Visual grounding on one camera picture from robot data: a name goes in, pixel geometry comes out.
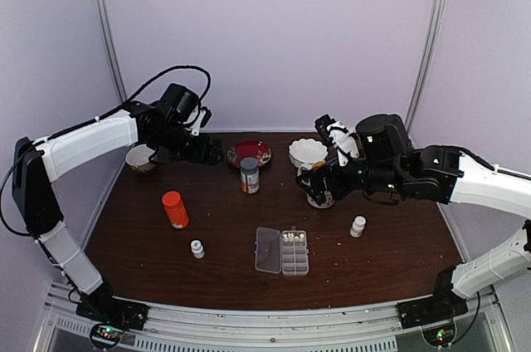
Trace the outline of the grey lid pill bottle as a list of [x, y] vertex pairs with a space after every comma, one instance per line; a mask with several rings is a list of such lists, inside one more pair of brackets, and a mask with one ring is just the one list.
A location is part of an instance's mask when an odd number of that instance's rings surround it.
[[259, 164], [252, 157], [244, 158], [240, 163], [241, 188], [246, 194], [255, 194], [259, 191]]

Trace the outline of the orange pill bottle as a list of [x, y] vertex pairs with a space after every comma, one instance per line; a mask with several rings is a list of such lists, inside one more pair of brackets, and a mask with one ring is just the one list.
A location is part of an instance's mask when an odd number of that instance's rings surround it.
[[169, 191], [162, 196], [162, 204], [170, 224], [177, 229], [184, 229], [189, 224], [189, 217], [179, 192]]

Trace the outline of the clear plastic pill organizer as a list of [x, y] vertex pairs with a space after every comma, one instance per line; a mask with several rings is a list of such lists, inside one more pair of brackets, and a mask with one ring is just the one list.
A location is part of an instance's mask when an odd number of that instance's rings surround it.
[[[284, 242], [286, 232], [303, 232], [304, 242]], [[256, 229], [255, 269], [258, 272], [284, 276], [306, 276], [309, 273], [307, 233], [292, 227], [279, 231], [267, 227]]]

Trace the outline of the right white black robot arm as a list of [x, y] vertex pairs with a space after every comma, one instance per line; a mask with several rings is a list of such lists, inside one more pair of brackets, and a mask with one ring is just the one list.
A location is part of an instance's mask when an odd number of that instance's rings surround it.
[[305, 170], [295, 182], [318, 204], [328, 196], [339, 201], [353, 191], [366, 199], [387, 193], [401, 201], [474, 204], [526, 219], [507, 241], [440, 276], [436, 294], [425, 304], [431, 319], [444, 319], [456, 308], [457, 298], [465, 300], [530, 265], [529, 175], [490, 164], [463, 147], [416, 149], [396, 114], [369, 116], [352, 129], [329, 115], [314, 125], [336, 155]]

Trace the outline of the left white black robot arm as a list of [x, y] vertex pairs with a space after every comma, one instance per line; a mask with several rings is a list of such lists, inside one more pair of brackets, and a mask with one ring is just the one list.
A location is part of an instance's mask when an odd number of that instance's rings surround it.
[[25, 227], [18, 235], [31, 238], [50, 263], [88, 296], [86, 306], [100, 321], [114, 320], [119, 303], [104, 292], [103, 275], [70, 230], [59, 194], [61, 183], [78, 169], [138, 144], [164, 149], [178, 161], [219, 164], [222, 145], [204, 131], [211, 118], [201, 96], [172, 83], [152, 103], [128, 100], [55, 134], [16, 142], [6, 180]]

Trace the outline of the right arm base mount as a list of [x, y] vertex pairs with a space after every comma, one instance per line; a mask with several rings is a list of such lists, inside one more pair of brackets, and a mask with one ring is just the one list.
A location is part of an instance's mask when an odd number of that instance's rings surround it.
[[398, 316], [402, 328], [430, 325], [443, 320], [450, 320], [468, 312], [466, 300], [449, 297], [435, 298], [429, 296], [397, 304]]

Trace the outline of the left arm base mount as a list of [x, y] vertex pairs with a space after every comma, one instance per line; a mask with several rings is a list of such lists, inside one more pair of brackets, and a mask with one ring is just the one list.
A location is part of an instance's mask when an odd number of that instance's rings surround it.
[[122, 330], [142, 330], [148, 313], [149, 308], [145, 304], [117, 299], [103, 304], [81, 301], [76, 307], [78, 316], [108, 323]]

